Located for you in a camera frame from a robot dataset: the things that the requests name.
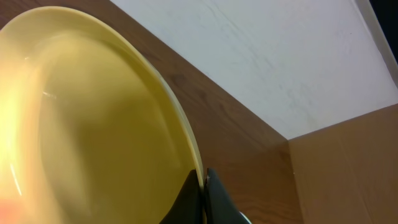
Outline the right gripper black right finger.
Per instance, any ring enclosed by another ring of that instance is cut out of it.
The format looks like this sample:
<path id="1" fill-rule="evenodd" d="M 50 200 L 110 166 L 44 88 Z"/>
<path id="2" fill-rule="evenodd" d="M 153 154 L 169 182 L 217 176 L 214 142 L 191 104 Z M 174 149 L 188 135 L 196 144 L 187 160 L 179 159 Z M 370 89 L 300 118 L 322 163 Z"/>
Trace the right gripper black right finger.
<path id="1" fill-rule="evenodd" d="M 214 169 L 207 169 L 205 180 L 205 212 L 208 224 L 251 224 L 240 212 Z"/>

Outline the yellow plate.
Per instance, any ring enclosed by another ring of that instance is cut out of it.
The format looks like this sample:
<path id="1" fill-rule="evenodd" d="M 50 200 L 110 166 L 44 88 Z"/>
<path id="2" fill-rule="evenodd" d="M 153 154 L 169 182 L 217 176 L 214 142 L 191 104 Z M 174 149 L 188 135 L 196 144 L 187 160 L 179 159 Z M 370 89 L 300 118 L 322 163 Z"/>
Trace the yellow plate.
<path id="1" fill-rule="evenodd" d="M 159 223 L 189 173 L 178 99 L 110 26 L 47 6 L 1 29 L 2 223 Z"/>

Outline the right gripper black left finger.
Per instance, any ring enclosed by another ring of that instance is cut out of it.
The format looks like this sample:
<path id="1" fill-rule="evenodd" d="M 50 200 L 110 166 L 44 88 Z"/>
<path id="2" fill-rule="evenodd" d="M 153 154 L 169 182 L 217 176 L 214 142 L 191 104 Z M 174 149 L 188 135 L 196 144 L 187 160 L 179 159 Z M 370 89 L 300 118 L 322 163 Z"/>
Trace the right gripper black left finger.
<path id="1" fill-rule="evenodd" d="M 174 204 L 160 224 L 202 224 L 203 205 L 196 170 L 191 170 Z"/>

